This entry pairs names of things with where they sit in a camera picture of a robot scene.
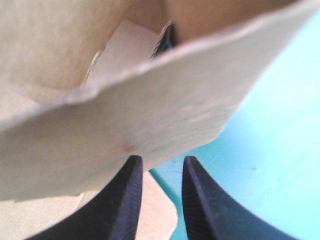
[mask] brown paper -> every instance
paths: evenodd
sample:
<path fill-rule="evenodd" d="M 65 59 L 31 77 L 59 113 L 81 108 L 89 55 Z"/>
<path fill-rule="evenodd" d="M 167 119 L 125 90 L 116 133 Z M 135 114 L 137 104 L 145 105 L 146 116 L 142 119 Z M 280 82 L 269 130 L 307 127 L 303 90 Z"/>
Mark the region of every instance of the brown paper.
<path fill-rule="evenodd" d="M 102 188 L 131 154 L 148 170 L 214 140 L 318 3 L 299 1 L 182 45 L 2 122 L 0 198 Z"/>

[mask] turquoise surface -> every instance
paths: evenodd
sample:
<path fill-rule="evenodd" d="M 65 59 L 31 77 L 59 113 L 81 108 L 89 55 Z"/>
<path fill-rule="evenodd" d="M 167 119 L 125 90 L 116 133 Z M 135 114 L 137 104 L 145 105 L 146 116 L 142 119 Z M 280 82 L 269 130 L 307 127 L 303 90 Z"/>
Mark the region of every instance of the turquoise surface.
<path fill-rule="evenodd" d="M 320 13 L 272 63 L 215 141 L 151 170 L 176 204 L 186 240 L 183 158 L 197 156 L 250 211 L 301 240 L 320 239 Z"/>

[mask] teal table surface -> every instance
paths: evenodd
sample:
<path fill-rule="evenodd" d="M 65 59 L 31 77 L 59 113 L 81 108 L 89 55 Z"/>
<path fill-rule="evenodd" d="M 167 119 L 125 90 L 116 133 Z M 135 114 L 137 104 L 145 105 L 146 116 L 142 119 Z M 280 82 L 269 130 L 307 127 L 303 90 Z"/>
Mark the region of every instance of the teal table surface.
<path fill-rule="evenodd" d="M 151 170 L 175 203 L 171 240 L 186 240 L 183 159 L 197 156 L 240 204 L 301 240 L 320 240 L 320 13 L 260 78 L 215 141 Z"/>

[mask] small brown spot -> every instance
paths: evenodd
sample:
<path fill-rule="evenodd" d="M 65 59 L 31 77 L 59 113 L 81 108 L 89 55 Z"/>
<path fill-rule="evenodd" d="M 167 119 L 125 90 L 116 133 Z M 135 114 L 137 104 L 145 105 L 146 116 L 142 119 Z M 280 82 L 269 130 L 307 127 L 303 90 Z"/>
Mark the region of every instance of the small brown spot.
<path fill-rule="evenodd" d="M 123 150 L 125 153 L 131 153 L 135 149 L 135 146 L 130 143 L 125 143 L 123 145 Z"/>

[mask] cardboard piece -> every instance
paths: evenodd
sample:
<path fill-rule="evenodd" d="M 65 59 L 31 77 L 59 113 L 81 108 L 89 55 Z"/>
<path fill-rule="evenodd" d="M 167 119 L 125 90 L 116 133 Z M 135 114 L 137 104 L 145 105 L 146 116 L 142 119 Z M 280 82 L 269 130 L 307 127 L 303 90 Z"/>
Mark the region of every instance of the cardboard piece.
<path fill-rule="evenodd" d="M 148 170 L 212 141 L 318 6 L 299 1 L 2 122 L 0 198 L 100 189 L 128 155 Z"/>

